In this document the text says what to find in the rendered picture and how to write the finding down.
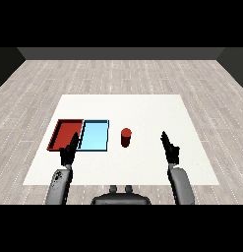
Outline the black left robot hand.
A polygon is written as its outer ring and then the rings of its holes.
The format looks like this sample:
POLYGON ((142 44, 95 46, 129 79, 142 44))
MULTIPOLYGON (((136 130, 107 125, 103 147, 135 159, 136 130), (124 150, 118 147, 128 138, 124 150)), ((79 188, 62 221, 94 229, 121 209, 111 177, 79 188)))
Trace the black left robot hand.
POLYGON ((79 135, 78 133, 75 133, 71 139, 70 144, 67 145, 65 148, 59 149, 61 164, 63 166, 71 165, 73 163, 78 144, 79 144, 79 135))

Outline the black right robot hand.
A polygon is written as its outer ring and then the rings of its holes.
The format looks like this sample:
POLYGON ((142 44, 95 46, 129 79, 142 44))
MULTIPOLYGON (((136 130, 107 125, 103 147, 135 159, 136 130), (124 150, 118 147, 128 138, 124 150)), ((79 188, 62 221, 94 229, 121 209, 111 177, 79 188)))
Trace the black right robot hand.
POLYGON ((165 150, 167 162, 172 164, 178 164, 180 148, 170 143, 169 138, 165 132, 162 132, 160 139, 165 150))

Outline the red open box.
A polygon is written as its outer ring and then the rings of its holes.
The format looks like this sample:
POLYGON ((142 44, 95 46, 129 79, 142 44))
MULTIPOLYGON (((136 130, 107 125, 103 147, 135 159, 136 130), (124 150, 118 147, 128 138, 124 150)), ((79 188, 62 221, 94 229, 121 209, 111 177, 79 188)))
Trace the red open box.
POLYGON ((81 133, 83 122, 83 119, 59 119, 46 149, 58 152, 60 148, 65 148, 75 133, 81 133))

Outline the light blue open box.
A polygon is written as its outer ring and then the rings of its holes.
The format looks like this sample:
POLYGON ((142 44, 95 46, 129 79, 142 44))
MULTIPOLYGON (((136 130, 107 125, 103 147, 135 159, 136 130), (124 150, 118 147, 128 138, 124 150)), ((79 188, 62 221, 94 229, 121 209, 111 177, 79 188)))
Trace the light blue open box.
POLYGON ((78 152, 106 152, 108 144, 109 121, 106 119, 87 119, 84 121, 77 147, 78 152))

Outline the red can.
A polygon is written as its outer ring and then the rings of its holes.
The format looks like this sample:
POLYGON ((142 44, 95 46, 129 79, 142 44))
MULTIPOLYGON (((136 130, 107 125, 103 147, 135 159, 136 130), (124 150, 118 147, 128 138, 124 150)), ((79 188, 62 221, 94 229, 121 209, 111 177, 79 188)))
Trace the red can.
POLYGON ((132 131, 129 128, 124 128, 121 131, 121 146, 127 148, 130 145, 132 131))

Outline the dark grey robot body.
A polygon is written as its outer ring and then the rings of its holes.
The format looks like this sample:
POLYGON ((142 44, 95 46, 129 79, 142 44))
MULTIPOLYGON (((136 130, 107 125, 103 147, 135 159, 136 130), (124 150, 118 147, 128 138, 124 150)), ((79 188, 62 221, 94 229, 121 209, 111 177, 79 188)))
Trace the dark grey robot body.
POLYGON ((124 193, 117 192, 117 186, 111 185, 109 192, 91 200, 92 205, 150 205, 151 200, 133 192, 131 185, 125 186, 124 193))

